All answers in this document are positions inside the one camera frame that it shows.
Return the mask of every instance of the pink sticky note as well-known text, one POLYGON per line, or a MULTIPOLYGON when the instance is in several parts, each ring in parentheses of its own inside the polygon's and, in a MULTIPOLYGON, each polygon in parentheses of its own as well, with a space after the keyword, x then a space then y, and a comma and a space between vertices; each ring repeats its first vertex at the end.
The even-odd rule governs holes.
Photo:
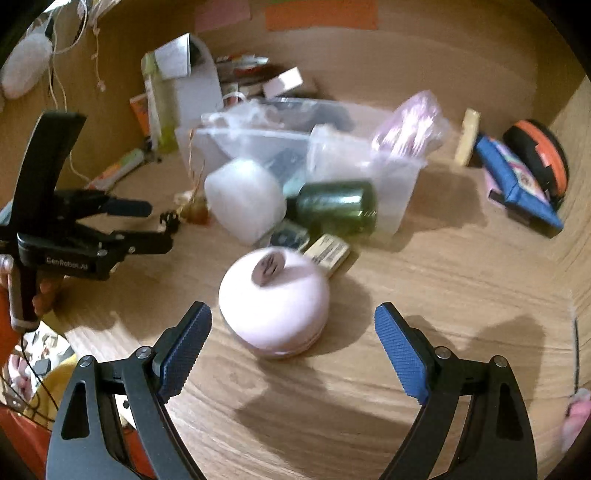
POLYGON ((195 8, 195 32, 206 32, 251 19, 248 0, 207 0, 195 8))

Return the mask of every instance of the black and orange case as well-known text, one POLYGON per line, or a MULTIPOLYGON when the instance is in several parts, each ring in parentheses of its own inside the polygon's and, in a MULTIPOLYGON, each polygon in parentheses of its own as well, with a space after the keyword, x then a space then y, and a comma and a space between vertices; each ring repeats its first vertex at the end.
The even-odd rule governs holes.
POLYGON ((558 139, 543 124, 528 119, 507 130, 503 141, 530 169, 557 210, 569 185, 569 165, 558 139))

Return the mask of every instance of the human hand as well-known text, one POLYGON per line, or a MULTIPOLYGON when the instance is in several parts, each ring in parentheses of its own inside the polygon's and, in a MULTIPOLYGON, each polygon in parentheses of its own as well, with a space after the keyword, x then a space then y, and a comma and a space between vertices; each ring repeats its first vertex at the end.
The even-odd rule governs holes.
MULTIPOLYGON (((9 255, 0 255, 0 288, 8 288, 8 277, 14 267, 9 255)), ((35 314, 40 317, 51 310, 60 291, 63 275, 47 275, 39 284, 39 293, 33 298, 35 314)))

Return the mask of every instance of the clear plastic bin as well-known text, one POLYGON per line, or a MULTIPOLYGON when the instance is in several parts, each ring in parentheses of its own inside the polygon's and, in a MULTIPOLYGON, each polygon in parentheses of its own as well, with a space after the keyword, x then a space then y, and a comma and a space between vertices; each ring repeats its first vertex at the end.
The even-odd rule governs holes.
MULTIPOLYGON (((391 112, 352 103, 329 100, 276 99, 269 103, 282 113, 288 130, 203 128, 193 136, 193 170, 199 175, 205 161, 205 175, 234 158, 250 158, 267 168, 281 183, 286 196, 295 196, 306 181, 370 179, 378 195, 377 228, 396 233, 413 193, 419 171, 426 162, 416 158, 392 161, 371 148, 371 138, 391 112), (329 124, 356 137, 340 140, 310 136, 315 125, 329 124), (360 162, 339 168, 340 155, 351 153, 360 162), (310 170, 309 155, 327 153, 333 164, 332 178, 310 170)), ((188 128, 177 129, 185 164, 189 160, 188 128)))

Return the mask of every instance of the pink plastic wrap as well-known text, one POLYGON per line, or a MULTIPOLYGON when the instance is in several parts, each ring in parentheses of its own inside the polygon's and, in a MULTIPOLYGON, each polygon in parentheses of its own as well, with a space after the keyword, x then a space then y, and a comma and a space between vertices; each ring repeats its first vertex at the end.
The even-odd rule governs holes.
POLYGON ((443 145, 449 129, 437 99, 425 90, 399 106, 378 128, 372 148, 391 158, 424 158, 443 145))

